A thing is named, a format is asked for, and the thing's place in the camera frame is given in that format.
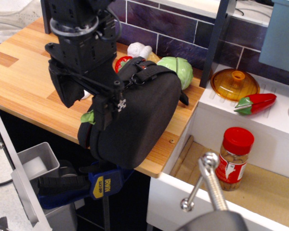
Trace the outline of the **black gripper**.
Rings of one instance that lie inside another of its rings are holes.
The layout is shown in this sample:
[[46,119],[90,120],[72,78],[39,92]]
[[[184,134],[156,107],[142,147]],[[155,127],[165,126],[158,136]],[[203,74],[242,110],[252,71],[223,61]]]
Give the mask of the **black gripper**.
[[103,38],[97,32],[53,30],[58,43],[48,43],[49,73],[62,103],[70,108],[84,97],[94,95],[92,106],[97,130],[105,130],[125,108],[123,82],[113,69],[117,55],[114,33]]

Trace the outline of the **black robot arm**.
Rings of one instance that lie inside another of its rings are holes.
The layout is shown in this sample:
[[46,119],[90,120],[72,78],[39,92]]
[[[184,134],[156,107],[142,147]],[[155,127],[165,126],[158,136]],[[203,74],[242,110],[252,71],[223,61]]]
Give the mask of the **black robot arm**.
[[94,123],[104,130],[118,117],[124,100],[121,78],[113,68],[122,27],[108,0],[52,0],[49,72],[66,107],[85,92],[93,95]]

